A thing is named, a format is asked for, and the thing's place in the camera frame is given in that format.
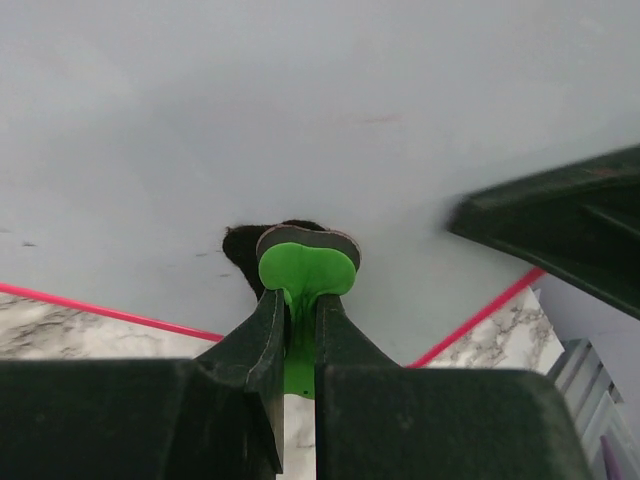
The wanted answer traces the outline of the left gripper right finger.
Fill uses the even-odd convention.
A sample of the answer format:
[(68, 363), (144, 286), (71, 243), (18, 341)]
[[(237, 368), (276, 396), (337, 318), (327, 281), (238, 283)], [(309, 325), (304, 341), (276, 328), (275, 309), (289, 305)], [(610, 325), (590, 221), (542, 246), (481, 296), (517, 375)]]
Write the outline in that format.
[(321, 479), (588, 479), (566, 403), (523, 370), (397, 365), (347, 317), (316, 307), (316, 472)]

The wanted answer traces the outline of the pink framed whiteboard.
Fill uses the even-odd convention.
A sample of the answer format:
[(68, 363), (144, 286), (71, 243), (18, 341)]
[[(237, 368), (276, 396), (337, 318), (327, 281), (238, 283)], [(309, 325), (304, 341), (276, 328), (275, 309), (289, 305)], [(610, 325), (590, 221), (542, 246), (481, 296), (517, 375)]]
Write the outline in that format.
[(461, 196), (638, 138), (635, 1), (5, 1), (1, 280), (224, 334), (225, 230), (311, 220), (410, 364), (531, 269)]

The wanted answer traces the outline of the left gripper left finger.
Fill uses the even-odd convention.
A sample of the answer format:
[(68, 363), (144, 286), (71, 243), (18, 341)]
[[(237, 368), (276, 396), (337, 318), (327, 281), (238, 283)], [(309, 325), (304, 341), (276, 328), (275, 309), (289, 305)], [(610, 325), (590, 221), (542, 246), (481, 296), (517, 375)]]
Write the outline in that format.
[(273, 479), (284, 299), (219, 342), (1, 298), (5, 479)]

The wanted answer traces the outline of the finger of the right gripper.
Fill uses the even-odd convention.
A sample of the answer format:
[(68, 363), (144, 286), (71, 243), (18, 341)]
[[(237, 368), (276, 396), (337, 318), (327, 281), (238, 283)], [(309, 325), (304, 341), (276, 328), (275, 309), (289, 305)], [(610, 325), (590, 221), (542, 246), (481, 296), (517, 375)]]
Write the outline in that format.
[(639, 315), (638, 146), (474, 192), (447, 229)]

